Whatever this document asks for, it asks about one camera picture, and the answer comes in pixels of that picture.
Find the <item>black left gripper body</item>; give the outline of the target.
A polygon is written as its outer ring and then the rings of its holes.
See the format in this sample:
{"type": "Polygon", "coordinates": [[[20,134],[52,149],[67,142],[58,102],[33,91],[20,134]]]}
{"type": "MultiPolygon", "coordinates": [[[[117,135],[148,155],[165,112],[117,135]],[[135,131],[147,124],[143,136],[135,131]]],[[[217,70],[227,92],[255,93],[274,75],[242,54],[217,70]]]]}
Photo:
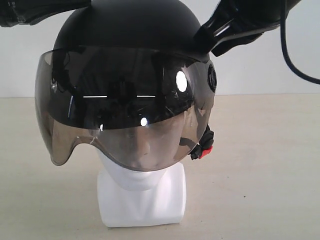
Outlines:
{"type": "Polygon", "coordinates": [[[54,15],[84,7],[84,0],[2,0],[0,26],[33,26],[54,15]]]}

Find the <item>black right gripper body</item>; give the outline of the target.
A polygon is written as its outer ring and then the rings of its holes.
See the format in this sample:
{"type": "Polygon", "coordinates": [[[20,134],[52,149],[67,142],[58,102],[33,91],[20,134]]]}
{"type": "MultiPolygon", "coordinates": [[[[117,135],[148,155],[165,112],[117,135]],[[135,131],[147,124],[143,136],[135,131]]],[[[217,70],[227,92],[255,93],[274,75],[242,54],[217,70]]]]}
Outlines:
{"type": "Polygon", "coordinates": [[[237,33],[269,31],[286,20],[299,0],[227,0],[230,26],[237,33]]]}

